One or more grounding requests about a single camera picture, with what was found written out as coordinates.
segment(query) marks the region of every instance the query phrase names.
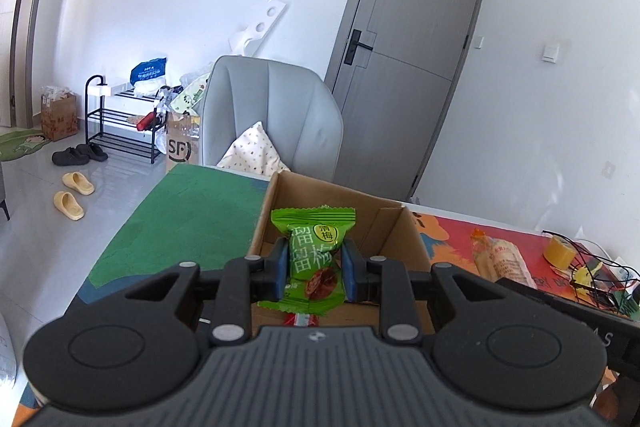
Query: doorway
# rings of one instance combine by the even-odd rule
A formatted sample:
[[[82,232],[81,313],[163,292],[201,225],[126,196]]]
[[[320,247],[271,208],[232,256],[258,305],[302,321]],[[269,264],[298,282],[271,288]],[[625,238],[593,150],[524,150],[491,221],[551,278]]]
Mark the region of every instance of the doorway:
[[[395,200],[414,193],[462,71],[480,2],[348,4],[325,80],[344,120],[335,183]]]

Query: green table surface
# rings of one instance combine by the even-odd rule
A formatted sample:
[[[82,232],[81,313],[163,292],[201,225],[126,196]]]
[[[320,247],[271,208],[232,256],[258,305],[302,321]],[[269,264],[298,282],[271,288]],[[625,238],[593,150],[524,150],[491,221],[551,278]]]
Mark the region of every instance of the green table surface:
[[[181,261],[204,270],[245,255],[268,182],[194,165],[175,166],[140,203],[89,274],[95,288]]]

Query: cushion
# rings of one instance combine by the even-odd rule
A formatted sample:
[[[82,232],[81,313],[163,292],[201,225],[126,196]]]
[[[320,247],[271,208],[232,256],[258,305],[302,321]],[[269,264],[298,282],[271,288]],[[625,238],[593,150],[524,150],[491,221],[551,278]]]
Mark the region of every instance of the cushion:
[[[218,167],[232,171],[252,172],[271,177],[274,173],[288,171],[269,140],[262,122],[255,123],[231,144],[218,162]]]

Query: black slipper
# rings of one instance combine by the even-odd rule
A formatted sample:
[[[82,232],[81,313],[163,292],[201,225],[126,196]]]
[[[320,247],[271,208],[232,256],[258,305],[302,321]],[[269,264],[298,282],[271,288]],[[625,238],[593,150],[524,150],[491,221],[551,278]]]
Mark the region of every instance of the black slipper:
[[[59,152],[54,152],[51,155],[51,161],[60,167],[66,167],[69,165],[87,165],[89,163],[89,156],[79,153],[73,147]]]
[[[81,143],[76,147],[76,150],[81,154],[86,154],[89,158],[97,162],[104,162],[109,157],[109,155],[102,150],[102,147],[95,143]]]

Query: open cardboard box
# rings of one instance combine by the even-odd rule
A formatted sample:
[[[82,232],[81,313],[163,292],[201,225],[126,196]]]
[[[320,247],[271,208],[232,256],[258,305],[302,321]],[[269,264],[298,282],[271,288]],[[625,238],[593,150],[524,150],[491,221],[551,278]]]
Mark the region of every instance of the open cardboard box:
[[[313,208],[327,204],[356,209],[356,224],[347,233],[364,257],[384,255],[402,261],[407,270],[429,271],[426,248],[414,225],[411,212],[398,201],[385,200],[350,188],[307,178],[293,172],[280,172],[271,178],[262,203],[249,253],[267,256],[282,234],[271,222],[274,208]],[[416,303],[422,329],[433,332],[426,303]],[[372,326],[378,328],[379,308],[345,303],[320,317],[321,326]],[[265,325],[281,326],[284,313],[252,306],[254,334]]]

